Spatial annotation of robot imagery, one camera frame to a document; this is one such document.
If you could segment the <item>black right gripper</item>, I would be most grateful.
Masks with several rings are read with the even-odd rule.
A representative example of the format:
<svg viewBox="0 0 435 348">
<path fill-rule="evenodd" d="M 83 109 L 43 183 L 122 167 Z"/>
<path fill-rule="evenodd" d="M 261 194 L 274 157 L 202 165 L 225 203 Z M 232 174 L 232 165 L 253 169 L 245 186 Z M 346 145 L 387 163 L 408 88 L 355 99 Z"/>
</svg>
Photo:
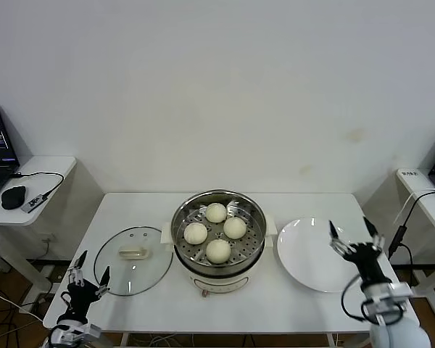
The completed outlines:
<svg viewBox="0 0 435 348">
<path fill-rule="evenodd" d="M 363 220 L 371 237 L 371 242 L 348 245 L 339 238 L 335 225 L 329 220 L 330 246 L 346 261 L 352 262 L 357 267 L 362 280 L 361 287 L 391 283 L 392 281 L 384 275 L 378 263 L 378 257 L 384 249 L 384 236 L 378 232 L 375 225 L 366 216 L 363 217 Z"/>
</svg>

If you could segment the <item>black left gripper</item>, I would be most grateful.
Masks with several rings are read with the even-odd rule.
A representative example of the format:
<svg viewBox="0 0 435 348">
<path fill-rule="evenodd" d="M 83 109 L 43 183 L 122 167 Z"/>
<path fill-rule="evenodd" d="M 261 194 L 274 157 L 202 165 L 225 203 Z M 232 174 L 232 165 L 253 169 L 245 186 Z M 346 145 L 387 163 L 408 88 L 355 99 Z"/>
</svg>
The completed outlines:
<svg viewBox="0 0 435 348">
<path fill-rule="evenodd" d="M 74 320 L 79 323 L 87 323 L 87 314 L 92 303 L 101 298 L 109 290 L 110 266 L 107 266 L 99 287 L 89 281 L 84 281 L 82 267 L 86 260 L 87 251 L 85 250 L 74 265 L 68 269 L 69 284 L 67 290 L 60 295 L 63 302 L 67 305 L 65 312 L 59 316 L 59 322 L 62 320 Z"/>
</svg>

